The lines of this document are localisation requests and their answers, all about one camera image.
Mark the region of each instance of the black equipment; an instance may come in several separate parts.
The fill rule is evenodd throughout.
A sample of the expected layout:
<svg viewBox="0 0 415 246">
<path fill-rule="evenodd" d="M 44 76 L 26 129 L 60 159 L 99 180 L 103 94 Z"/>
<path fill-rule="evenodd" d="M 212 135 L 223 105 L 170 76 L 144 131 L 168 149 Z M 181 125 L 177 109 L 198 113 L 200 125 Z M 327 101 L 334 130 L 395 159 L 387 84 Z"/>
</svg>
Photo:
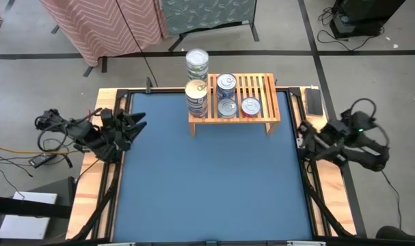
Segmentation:
<svg viewBox="0 0 415 246">
<path fill-rule="evenodd" d="M 378 36 L 405 0 L 337 0 L 330 28 L 336 39 Z"/>
<path fill-rule="evenodd" d="M 352 115 L 351 110 L 352 108 L 341 113 L 341 120 L 329 121 L 320 133 L 312 127 L 311 123 L 303 121 L 298 128 L 298 133 L 302 136 L 299 152 L 308 160 L 325 159 L 340 168 L 349 161 L 353 161 L 366 169 L 379 172 L 385 168 L 390 158 L 388 136 L 375 123 L 375 118 L 362 111 L 357 111 Z M 364 134 L 365 131 L 376 127 L 387 139 L 385 146 L 369 139 Z"/>
<path fill-rule="evenodd" d="M 93 125 L 88 119 L 93 115 L 101 113 L 103 126 Z M 107 163 L 119 163 L 121 153 L 131 148 L 131 143 L 146 126 L 146 122 L 138 122 L 145 116 L 145 113 L 125 113 L 120 110 L 113 116 L 111 109 L 97 109 L 88 116 L 79 120 L 65 120 L 58 110 L 46 110 L 43 115 L 38 116 L 34 122 L 36 128 L 41 130 L 37 145 L 45 152 L 56 151 L 63 146 L 67 137 L 74 141 L 74 148 L 87 152 L 91 150 L 96 158 Z M 54 149 L 44 149 L 40 145 L 43 133 L 51 131 L 63 133 L 64 140 Z"/>
</svg>

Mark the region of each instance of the wooden shelf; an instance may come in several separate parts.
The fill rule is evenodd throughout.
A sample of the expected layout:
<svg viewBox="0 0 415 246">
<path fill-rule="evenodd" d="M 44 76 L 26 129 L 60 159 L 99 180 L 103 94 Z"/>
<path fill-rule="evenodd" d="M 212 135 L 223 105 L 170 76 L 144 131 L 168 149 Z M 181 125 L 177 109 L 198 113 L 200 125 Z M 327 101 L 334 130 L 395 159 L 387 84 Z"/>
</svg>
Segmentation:
<svg viewBox="0 0 415 246">
<path fill-rule="evenodd" d="M 209 74 L 207 88 L 207 115 L 204 118 L 193 117 L 189 113 L 189 127 L 192 136 L 196 133 L 196 124 L 251 124 L 265 123 L 270 135 L 280 123 L 276 87 L 273 74 L 233 74 L 237 79 L 235 101 L 238 114 L 235 118 L 224 119 L 218 116 L 216 96 L 216 80 L 219 74 Z M 241 113 L 242 101 L 254 97 L 260 101 L 260 112 L 255 118 L 246 118 Z"/>
</svg>

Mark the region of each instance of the can lid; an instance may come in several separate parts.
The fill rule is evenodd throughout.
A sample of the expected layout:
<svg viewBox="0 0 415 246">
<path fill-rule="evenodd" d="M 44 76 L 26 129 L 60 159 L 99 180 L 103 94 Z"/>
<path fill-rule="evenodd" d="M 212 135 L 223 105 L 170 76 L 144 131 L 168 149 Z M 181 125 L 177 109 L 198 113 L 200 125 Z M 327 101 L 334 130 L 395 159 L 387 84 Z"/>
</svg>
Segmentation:
<svg viewBox="0 0 415 246">
<path fill-rule="evenodd" d="M 237 112 L 236 103 L 229 98 L 224 98 L 218 103 L 218 111 L 222 115 L 234 115 Z"/>
<path fill-rule="evenodd" d="M 203 98 L 207 95 L 207 83 L 198 79 L 189 81 L 186 84 L 185 92 L 190 98 Z"/>
<path fill-rule="evenodd" d="M 217 84 L 225 90 L 233 89 L 236 87 L 236 77 L 233 74 L 221 74 L 218 76 Z"/>
<path fill-rule="evenodd" d="M 242 110 L 250 115 L 255 115 L 260 111 L 260 102 L 255 98 L 246 98 L 242 101 Z"/>
<path fill-rule="evenodd" d="M 201 66 L 209 61 L 209 54 L 202 49 L 191 49 L 186 54 L 186 61 L 194 66 Z"/>
</svg>

